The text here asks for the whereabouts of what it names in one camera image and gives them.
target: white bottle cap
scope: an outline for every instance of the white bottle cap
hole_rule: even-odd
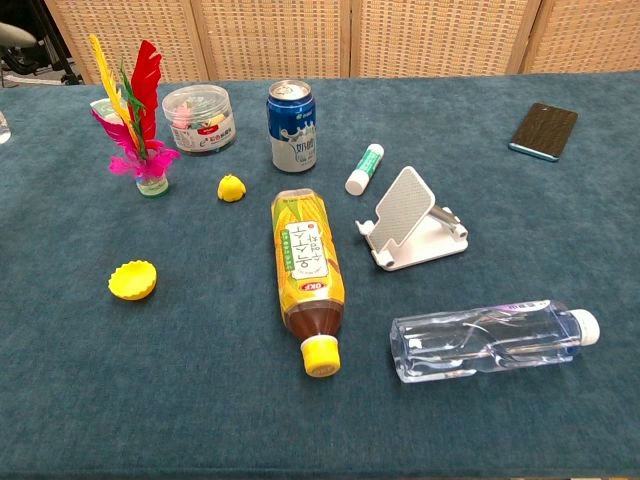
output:
[[[593,345],[600,338],[600,325],[598,320],[587,310],[569,310],[569,313],[574,316],[580,326],[580,333],[582,340],[580,345],[587,346]]]
[[[362,195],[362,192],[364,192],[364,189],[367,188],[368,184],[369,175],[360,169],[356,169],[351,172],[351,175],[349,175],[347,183],[344,184],[344,188],[346,188],[347,192],[351,195],[358,196]]]

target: yellow toy chick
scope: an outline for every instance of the yellow toy chick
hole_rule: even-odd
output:
[[[218,185],[218,198],[225,202],[237,202],[247,193],[247,187],[235,175],[225,175]]]

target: yellow plastic lid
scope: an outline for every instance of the yellow plastic lid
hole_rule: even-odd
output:
[[[312,377],[328,377],[340,370],[338,340],[331,335],[314,335],[302,345],[304,369]]]

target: yellow feather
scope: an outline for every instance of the yellow feather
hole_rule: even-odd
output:
[[[120,103],[122,94],[120,93],[118,85],[116,84],[115,75],[111,70],[109,70],[109,65],[107,64],[107,59],[104,56],[104,52],[102,51],[100,40],[98,40],[98,37],[96,37],[92,33],[91,35],[89,35],[89,42],[91,43],[93,55],[96,59],[96,63],[98,64],[98,69],[100,70],[100,80],[102,80],[102,85],[107,92],[109,100],[111,100],[113,110],[122,119],[122,122],[127,126],[127,128],[129,129],[129,135],[133,139],[133,143],[136,145],[136,147],[138,147],[138,139],[131,125],[129,110],[127,108],[124,108]]]

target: blue can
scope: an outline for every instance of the blue can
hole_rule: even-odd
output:
[[[271,85],[267,119],[276,167],[303,172],[316,164],[316,101],[309,85],[299,80]]]

